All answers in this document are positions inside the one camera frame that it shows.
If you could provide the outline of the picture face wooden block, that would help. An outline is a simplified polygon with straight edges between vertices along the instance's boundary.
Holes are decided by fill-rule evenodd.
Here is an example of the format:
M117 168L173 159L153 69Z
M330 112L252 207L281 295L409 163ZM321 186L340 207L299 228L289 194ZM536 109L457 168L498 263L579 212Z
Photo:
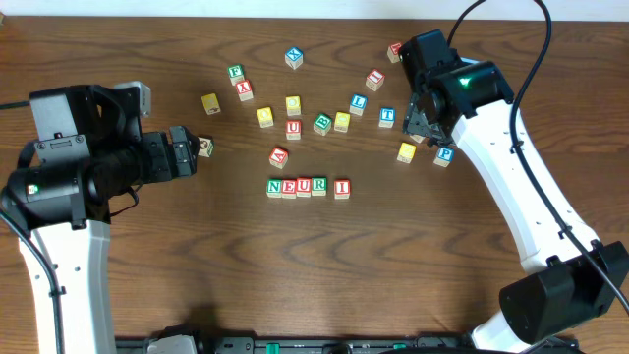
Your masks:
M211 157L214 149L214 141L211 138L199 137L200 150L198 156Z

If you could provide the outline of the blue P block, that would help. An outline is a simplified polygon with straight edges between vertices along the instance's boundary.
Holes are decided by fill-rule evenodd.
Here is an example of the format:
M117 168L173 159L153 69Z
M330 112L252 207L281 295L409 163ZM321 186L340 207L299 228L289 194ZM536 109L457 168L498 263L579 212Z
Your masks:
M440 147L437 150L433 163L441 167L447 167L454 156L454 150L450 147Z

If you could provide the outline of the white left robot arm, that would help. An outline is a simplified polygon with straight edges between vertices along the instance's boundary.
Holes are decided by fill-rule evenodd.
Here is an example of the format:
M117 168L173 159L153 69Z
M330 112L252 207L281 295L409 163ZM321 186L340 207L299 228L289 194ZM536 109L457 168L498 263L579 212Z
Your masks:
M183 126L144 132L151 92L139 81L35 91L27 105L37 137L1 191L1 218L29 272L38 349L112 353L109 202L194 175L200 140Z

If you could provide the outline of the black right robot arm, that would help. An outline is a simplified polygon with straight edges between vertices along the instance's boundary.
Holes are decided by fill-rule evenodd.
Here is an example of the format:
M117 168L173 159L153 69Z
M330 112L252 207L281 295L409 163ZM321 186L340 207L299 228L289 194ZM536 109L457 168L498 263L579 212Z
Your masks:
M499 292L499 311L470 334L475 348L519 353L607 313L628 274L628 252L604 245L570 206L526 131L497 66L460 57L436 29L398 56L412 95L403 131L452 159L456 146L480 173L526 275Z

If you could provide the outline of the red E block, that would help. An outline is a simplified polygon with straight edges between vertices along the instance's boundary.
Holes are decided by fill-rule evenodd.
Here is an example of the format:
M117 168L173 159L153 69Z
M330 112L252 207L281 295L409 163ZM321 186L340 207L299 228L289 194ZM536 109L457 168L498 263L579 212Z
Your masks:
M297 198L297 181L285 179L281 181L281 198L296 199Z

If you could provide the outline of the green N block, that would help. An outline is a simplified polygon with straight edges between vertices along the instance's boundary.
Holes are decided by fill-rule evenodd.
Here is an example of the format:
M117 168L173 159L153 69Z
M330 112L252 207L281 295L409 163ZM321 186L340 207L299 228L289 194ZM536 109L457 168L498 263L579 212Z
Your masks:
M268 179L266 182L266 194L269 198L282 198L281 179Z

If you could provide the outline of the green R block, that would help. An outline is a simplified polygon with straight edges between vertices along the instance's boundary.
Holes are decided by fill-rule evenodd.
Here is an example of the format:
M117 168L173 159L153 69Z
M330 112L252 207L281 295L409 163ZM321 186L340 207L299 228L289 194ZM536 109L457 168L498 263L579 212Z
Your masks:
M325 197L327 194L327 179L325 177L314 177L312 179L312 190L311 194L313 197Z

